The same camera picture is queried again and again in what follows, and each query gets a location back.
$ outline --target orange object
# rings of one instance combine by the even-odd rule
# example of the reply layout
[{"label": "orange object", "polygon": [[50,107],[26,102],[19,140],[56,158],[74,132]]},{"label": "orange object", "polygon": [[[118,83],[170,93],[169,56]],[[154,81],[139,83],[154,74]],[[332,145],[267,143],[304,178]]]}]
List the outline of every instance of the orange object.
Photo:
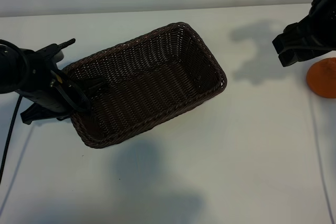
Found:
[{"label": "orange object", "polygon": [[336,58],[313,64],[307,72],[307,84],[321,97],[336,98]]}]

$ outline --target screw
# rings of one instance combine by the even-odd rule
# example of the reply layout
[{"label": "screw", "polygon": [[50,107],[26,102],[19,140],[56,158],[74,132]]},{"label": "screw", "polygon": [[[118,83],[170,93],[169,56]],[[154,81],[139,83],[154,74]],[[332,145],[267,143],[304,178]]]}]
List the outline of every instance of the screw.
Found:
[{"label": "screw", "polygon": [[55,80],[52,79],[51,82],[50,82],[50,87],[51,87],[51,88],[53,87],[54,83],[55,83]]}]

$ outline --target wicker basket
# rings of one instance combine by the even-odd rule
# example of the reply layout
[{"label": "wicker basket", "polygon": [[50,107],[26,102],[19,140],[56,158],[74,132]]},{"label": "wicker basket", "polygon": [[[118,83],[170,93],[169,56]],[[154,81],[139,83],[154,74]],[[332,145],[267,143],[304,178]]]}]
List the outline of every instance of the wicker basket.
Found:
[{"label": "wicker basket", "polygon": [[71,121],[84,143],[104,148],[148,131],[221,93],[226,76],[200,36],[174,23],[68,65],[74,80],[104,76],[92,113]]}]

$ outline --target basket rim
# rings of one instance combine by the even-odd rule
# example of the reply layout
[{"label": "basket rim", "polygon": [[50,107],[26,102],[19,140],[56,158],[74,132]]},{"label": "basket rim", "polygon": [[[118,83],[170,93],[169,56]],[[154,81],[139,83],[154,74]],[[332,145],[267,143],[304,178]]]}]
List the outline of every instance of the basket rim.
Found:
[{"label": "basket rim", "polygon": [[109,143],[110,142],[109,140],[113,140],[117,137],[121,137],[121,136],[127,134],[128,132],[135,132],[136,129],[140,129],[141,127],[145,126],[146,124],[150,123],[151,121],[159,121],[161,118],[165,118],[170,114],[171,115],[175,114],[176,112],[181,110],[181,108],[188,107],[188,106],[191,106],[191,105],[195,104],[196,101],[206,101],[206,100],[212,98],[213,96],[215,96],[215,95],[224,91],[224,89],[227,86],[227,78],[226,78],[226,75],[225,75],[224,71],[222,70],[222,68],[220,67],[220,65],[218,64],[217,60],[215,59],[213,54],[210,52],[208,47],[205,45],[203,39],[199,36],[199,34],[193,28],[191,28],[191,26],[189,24],[184,23],[184,22],[171,23],[167,26],[155,29],[150,33],[147,33],[145,35],[142,35],[142,36],[139,36],[137,38],[131,39],[127,42],[120,43],[120,44],[117,44],[114,47],[107,48],[107,49],[101,50],[99,52],[96,52],[95,54],[92,54],[90,56],[87,56],[83,59],[80,59],[76,62],[73,62],[73,63],[69,64],[68,66],[66,66],[63,69],[63,71],[65,73],[69,73],[69,72],[71,72],[71,70],[76,69],[80,65],[88,64],[88,63],[91,63],[92,61],[95,61],[97,58],[101,57],[102,54],[104,54],[104,55],[105,54],[107,54],[107,55],[117,54],[118,52],[123,51],[128,47],[132,47],[132,46],[137,45],[137,44],[139,44],[143,41],[146,41],[148,39],[157,37],[158,35],[164,34],[169,30],[177,29],[177,28],[187,30],[194,37],[194,39],[196,40],[196,42],[198,43],[198,45],[202,49],[202,51],[203,51],[202,53],[204,54],[205,57],[208,58],[211,65],[216,70],[216,74],[219,77],[219,81],[217,82],[217,84],[213,88],[211,88],[210,90],[207,90],[204,93],[201,93],[201,94],[199,94],[195,97],[192,97],[188,100],[185,100],[185,101],[183,101],[183,102],[181,102],[181,103],[179,103],[179,104],[177,104],[173,107],[170,107],[169,109],[167,109],[165,111],[162,111],[161,113],[159,113],[155,116],[152,116],[152,117],[150,117],[150,118],[148,118],[148,119],[146,119],[142,122],[139,122],[139,123],[137,123],[137,124],[135,124],[131,127],[128,127],[126,129],[124,129],[123,131],[105,136],[105,137],[101,138],[100,140],[97,140],[97,139],[93,138],[91,135],[86,133],[86,128],[82,123],[80,113],[75,112],[74,114],[71,115],[71,121],[72,121],[76,131],[78,132],[79,136],[82,138],[82,140],[84,141],[85,144],[87,144],[87,142],[91,142],[91,143],[95,143],[95,146],[92,146],[92,147],[95,147],[95,148],[107,147],[107,146],[111,145],[111,143]]}]

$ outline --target brown wicker basket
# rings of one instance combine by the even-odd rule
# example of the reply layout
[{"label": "brown wicker basket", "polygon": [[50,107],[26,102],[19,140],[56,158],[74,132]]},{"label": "brown wicker basket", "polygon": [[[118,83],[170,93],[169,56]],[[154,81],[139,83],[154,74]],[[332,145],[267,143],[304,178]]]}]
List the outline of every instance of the brown wicker basket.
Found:
[{"label": "brown wicker basket", "polygon": [[174,23],[68,65],[74,80],[104,76],[90,115],[71,121],[84,143],[104,148],[148,131],[221,93],[226,76],[200,36]]}]

